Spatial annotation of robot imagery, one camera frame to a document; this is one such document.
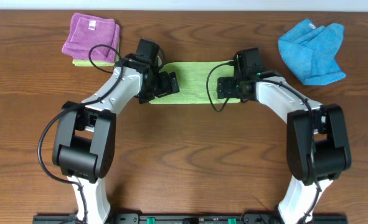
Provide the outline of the green microfiber cloth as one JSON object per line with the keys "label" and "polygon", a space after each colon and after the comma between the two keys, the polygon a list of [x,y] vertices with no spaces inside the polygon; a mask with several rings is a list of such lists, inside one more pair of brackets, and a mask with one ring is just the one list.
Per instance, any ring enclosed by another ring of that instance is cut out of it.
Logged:
{"label": "green microfiber cloth", "polygon": [[[179,84],[179,93],[155,98],[150,101],[154,105],[188,105],[188,104],[210,104],[206,81],[209,72],[225,63],[221,62],[172,62],[166,64],[163,72],[175,72]],[[209,93],[213,104],[222,104],[225,99],[217,98],[217,79],[220,77],[232,77],[234,68],[224,65],[213,71],[209,78]]]}

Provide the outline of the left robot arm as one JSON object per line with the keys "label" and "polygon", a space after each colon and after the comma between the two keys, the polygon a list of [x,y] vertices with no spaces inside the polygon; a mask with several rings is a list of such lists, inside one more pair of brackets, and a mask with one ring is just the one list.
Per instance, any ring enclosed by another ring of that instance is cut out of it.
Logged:
{"label": "left robot arm", "polygon": [[77,221],[105,223],[110,216],[105,177],[115,155],[116,120],[126,104],[179,92],[176,73],[164,71],[160,63],[158,56],[129,55],[92,96],[63,105],[52,162],[75,191]]}

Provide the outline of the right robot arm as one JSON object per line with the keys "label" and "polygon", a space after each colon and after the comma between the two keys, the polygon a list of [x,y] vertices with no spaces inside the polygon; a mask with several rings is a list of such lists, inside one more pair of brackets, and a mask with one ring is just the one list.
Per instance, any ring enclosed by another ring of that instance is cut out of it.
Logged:
{"label": "right robot arm", "polygon": [[238,72],[217,80],[217,97],[256,101],[286,123],[291,180],[268,223],[326,223],[313,215],[324,191],[352,163],[346,122],[337,104],[323,105],[290,86],[275,70]]}

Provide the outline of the blue crumpled cloth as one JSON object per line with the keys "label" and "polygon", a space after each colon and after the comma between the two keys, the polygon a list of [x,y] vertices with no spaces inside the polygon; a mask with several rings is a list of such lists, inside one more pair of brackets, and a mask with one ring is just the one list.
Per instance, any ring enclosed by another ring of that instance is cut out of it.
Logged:
{"label": "blue crumpled cloth", "polygon": [[305,19],[278,39],[278,50],[302,84],[323,86],[346,78],[335,59],[343,39],[342,24],[318,27]]}

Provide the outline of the light green folded cloth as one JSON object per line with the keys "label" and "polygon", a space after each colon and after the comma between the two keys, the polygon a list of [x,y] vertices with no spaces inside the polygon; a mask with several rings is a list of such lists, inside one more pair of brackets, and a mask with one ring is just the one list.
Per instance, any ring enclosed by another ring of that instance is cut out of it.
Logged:
{"label": "light green folded cloth", "polygon": [[[91,67],[92,64],[88,58],[89,47],[79,47],[74,53],[72,63],[78,67]],[[108,47],[97,47],[91,53],[93,63],[98,67],[110,67],[118,60],[114,50]]]}

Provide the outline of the purple folded cloth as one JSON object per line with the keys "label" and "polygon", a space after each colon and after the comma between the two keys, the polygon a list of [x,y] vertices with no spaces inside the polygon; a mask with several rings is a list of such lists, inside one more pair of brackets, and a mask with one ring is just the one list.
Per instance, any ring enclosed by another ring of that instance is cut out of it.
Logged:
{"label": "purple folded cloth", "polygon": [[120,26],[114,19],[104,19],[81,13],[74,13],[70,23],[70,32],[62,52],[75,60],[88,60],[90,49],[104,44],[117,49],[120,38]]}

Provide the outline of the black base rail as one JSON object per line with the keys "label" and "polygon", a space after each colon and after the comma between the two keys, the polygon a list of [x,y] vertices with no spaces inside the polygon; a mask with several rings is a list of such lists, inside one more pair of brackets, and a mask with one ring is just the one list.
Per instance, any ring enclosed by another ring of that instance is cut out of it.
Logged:
{"label": "black base rail", "polygon": [[[75,215],[36,215],[33,224],[78,223]],[[119,213],[106,219],[110,224],[262,224],[283,223],[277,215],[267,213],[246,213],[234,215],[139,215],[137,213]],[[309,223],[316,224],[348,224],[343,215],[314,215]]]}

